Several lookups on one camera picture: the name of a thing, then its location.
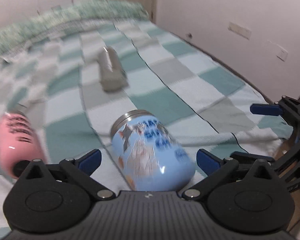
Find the blue cartoon steel cup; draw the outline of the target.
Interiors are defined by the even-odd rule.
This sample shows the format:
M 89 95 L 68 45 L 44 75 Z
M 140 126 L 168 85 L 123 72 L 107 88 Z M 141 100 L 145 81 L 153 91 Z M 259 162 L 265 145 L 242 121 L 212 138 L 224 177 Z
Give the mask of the blue cartoon steel cup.
M 195 174 L 195 164 L 150 112 L 120 116 L 110 130 L 110 155 L 134 191 L 178 191 Z

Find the pink printed cup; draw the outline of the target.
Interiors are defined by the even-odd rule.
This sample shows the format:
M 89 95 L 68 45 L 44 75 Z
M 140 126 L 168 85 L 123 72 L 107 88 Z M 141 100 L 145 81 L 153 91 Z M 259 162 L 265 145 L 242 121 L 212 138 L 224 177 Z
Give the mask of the pink printed cup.
M 30 121 L 20 111 L 5 112 L 0 118 L 0 168 L 17 179 L 33 159 L 47 162 Z

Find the silver steel bottle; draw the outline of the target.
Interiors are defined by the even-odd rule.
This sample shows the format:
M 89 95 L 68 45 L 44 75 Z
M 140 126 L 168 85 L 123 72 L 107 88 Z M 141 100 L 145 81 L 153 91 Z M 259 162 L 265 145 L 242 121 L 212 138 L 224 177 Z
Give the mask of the silver steel bottle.
M 100 84 L 107 93 L 128 86 L 128 79 L 117 52 L 112 47 L 103 47 L 98 54 Z

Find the checkered teal bed blanket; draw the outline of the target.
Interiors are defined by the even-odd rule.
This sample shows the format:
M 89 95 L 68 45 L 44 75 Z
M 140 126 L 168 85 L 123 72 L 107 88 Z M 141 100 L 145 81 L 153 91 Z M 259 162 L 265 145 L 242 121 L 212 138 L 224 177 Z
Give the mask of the checkered teal bed blanket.
M 98 54 L 117 52 L 128 86 L 107 93 Z M 0 59 L 0 117 L 17 108 L 36 130 L 47 161 L 94 148 L 93 178 L 114 192 L 129 187 L 110 157 L 110 128 L 134 109 L 154 114 L 191 159 L 199 148 L 273 156 L 292 128 L 279 117 L 250 113 L 266 99 L 208 55 L 149 21 L 69 23 Z

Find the green floral quilt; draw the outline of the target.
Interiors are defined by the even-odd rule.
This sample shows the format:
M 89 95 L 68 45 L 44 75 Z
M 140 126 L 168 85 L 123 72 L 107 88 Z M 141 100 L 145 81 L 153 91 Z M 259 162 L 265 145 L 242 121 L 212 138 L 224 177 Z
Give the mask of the green floral quilt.
M 148 12 L 138 2 L 88 0 L 67 8 L 48 11 L 0 29 L 0 56 L 61 24 L 83 20 L 148 20 Z

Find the white wall socket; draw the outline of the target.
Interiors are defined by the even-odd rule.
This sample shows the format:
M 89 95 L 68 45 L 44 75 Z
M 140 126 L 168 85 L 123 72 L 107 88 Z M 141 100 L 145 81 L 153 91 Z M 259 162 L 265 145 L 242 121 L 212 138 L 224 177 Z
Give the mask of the white wall socket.
M 288 57 L 288 51 L 286 51 L 284 48 L 282 48 L 281 46 L 278 46 L 278 51 L 276 56 L 283 62 L 286 61 L 287 57 Z

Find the white wall switch plate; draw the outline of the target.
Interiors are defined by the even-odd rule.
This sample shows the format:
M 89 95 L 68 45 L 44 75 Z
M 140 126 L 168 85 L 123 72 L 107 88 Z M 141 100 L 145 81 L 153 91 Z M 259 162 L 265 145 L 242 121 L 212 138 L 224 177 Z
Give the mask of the white wall switch plate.
M 250 38 L 251 38 L 251 30 L 249 30 L 245 27 L 242 27 L 240 25 L 237 25 L 235 23 L 229 22 L 228 29 L 230 31 L 232 31 L 233 33 L 235 33 L 247 40 L 250 40 Z

